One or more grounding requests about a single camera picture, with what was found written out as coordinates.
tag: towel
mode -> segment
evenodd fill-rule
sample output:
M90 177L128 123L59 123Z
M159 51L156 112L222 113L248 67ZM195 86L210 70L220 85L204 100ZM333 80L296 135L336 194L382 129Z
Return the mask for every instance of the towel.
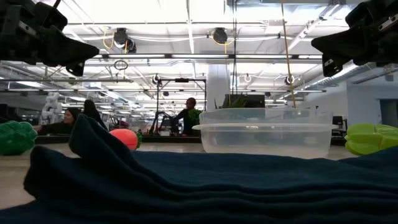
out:
M70 149L35 147L35 200L0 223L398 223L396 148L331 161L131 152L84 115Z

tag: person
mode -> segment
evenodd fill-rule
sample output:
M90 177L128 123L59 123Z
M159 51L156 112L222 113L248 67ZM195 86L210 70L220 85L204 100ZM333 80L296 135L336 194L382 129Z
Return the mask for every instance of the person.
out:
M95 107L95 104L92 100L86 100L85 101L85 110L83 112L88 117L93 118L101 127L103 127L105 130L108 130L104 122L102 121L100 117L100 113Z
M81 111L78 108L68 108L65 110L65 118L63 121L53 124L37 125L33 128L37 131L38 135L70 134L72 133L73 126L80 113Z
M192 127L194 127L195 122L193 122L190 118L189 118L189 111L192 109L195 109L195 106L197 104L196 99L194 98L189 98L187 99L187 102L185 103L185 105L187 106L187 108L185 108L184 110L182 110L176 117L176 120L180 120L181 118L184 119L184 129L182 131L182 136L192 136L193 135L193 130Z

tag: dark hair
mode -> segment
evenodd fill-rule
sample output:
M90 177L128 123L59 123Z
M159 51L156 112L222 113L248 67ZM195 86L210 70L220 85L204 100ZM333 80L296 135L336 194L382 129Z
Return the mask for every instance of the dark hair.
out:
M79 108L67 108L65 111L69 111L70 114L72 114L73 119L76 122L77 117L79 117L79 114L81 113L81 110Z
M194 99L194 97L190 97L190 98L188 98L188 99L187 99L187 101L189 101L189 102L193 103L193 105L194 105L194 106L196 106L196 105L197 105L197 101L196 101L196 99Z
M85 110L83 114L97 120L100 119L100 114L98 113L98 110L95 108L95 104L92 100L86 100L85 101Z

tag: red ball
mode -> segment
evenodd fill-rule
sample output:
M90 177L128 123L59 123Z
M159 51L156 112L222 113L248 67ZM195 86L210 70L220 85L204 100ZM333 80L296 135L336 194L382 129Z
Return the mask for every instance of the red ball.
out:
M130 150L135 150L138 144L138 137L129 129L115 129L110 131L113 136L123 142Z

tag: plastic lid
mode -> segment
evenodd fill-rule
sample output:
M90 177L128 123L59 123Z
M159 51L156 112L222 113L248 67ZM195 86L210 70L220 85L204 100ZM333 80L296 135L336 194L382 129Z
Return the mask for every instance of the plastic lid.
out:
M219 127L303 127L303 128L338 128L334 124L311 124L311 123L218 123L218 124L200 124L195 125L192 129L202 130L205 128L219 128Z

